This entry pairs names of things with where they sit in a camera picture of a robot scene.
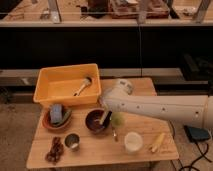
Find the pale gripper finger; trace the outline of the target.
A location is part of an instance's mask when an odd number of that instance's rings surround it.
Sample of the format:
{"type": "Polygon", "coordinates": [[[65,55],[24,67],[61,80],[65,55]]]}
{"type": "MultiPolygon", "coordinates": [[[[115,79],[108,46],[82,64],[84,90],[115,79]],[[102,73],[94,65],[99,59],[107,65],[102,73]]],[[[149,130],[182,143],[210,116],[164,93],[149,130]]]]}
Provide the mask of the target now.
{"type": "Polygon", "coordinates": [[[104,121],[106,120],[107,116],[109,115],[110,111],[108,110],[104,110],[104,113],[101,117],[101,119],[99,120],[99,124],[103,125],[104,121]]]}

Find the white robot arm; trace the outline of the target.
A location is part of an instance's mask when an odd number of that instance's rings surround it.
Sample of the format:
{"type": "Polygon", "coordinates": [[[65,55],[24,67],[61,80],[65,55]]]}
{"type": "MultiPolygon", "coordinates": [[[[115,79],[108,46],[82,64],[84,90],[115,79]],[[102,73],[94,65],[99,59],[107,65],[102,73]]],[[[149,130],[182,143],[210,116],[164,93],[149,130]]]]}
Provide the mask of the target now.
{"type": "Polygon", "coordinates": [[[213,129],[213,96],[135,96],[127,79],[118,79],[100,96],[100,104],[108,111],[127,112],[192,127],[213,129]]]}

